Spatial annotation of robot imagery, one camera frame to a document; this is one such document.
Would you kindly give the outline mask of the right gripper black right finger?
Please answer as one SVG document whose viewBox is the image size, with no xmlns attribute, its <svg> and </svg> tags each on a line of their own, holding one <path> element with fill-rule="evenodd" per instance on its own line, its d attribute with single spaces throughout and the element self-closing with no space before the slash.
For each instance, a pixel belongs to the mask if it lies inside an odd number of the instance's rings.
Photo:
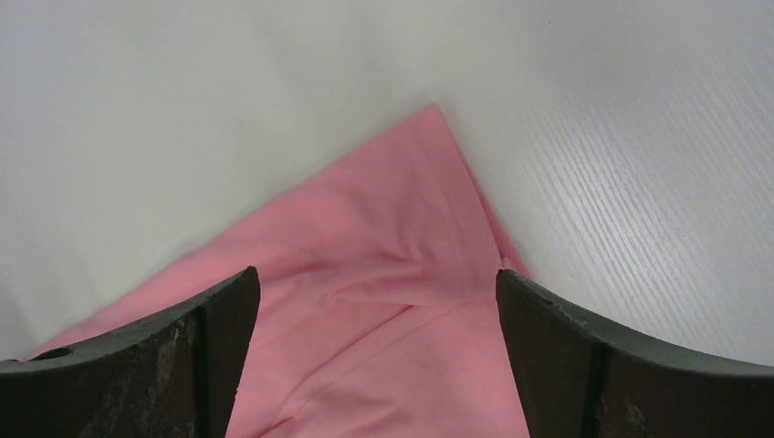
<svg viewBox="0 0 774 438">
<path fill-rule="evenodd" d="M 533 437 L 770 437 L 773 369 L 683 348 L 512 270 L 499 321 Z"/>
</svg>

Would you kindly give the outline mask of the light pink t-shirt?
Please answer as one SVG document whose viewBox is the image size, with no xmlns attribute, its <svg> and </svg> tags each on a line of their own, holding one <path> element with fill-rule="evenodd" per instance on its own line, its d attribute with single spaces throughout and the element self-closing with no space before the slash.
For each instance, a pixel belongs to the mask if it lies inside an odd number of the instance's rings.
<svg viewBox="0 0 774 438">
<path fill-rule="evenodd" d="M 48 342 L 115 329 L 254 266 L 232 437 L 524 437 L 495 299 L 524 270 L 431 105 Z"/>
</svg>

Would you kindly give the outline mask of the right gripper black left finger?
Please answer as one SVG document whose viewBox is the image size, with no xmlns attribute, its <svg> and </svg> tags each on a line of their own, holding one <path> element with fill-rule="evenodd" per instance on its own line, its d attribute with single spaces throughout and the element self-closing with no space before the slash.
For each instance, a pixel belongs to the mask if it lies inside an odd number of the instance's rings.
<svg viewBox="0 0 774 438">
<path fill-rule="evenodd" d="M 254 267 L 130 324 L 1 364 L 4 437 L 223 437 L 260 301 Z"/>
</svg>

